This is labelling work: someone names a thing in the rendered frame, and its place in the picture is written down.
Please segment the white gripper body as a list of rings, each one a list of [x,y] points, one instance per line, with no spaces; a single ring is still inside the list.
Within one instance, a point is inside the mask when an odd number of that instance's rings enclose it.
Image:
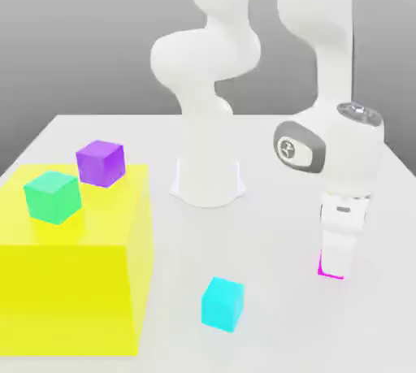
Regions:
[[[366,221],[366,198],[324,197],[320,223],[330,232],[360,232]]]

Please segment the small magenta cube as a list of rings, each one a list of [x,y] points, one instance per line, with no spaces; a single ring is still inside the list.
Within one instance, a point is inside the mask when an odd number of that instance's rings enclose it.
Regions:
[[[345,277],[345,265],[339,254],[320,250],[318,275],[331,279],[342,280]]]

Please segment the small cyan cube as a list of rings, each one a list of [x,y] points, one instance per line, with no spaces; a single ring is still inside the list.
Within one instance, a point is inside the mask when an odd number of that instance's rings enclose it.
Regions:
[[[201,322],[234,332],[245,303],[243,284],[213,277],[201,298]]]

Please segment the small purple cube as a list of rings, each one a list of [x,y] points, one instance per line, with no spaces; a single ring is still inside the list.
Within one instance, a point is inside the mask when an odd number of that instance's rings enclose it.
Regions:
[[[82,183],[109,188],[126,172],[124,146],[109,141],[92,141],[76,152]]]

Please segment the small green cube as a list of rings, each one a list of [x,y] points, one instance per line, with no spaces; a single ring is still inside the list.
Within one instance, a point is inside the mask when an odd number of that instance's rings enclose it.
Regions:
[[[24,185],[29,215],[60,225],[81,207],[78,179],[59,171],[46,171]]]

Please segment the large yellow box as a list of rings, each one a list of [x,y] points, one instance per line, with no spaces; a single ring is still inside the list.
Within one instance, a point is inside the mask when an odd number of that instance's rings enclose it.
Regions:
[[[31,218],[24,164],[0,186],[0,356],[135,356],[154,265],[149,171],[80,187],[60,225]]]

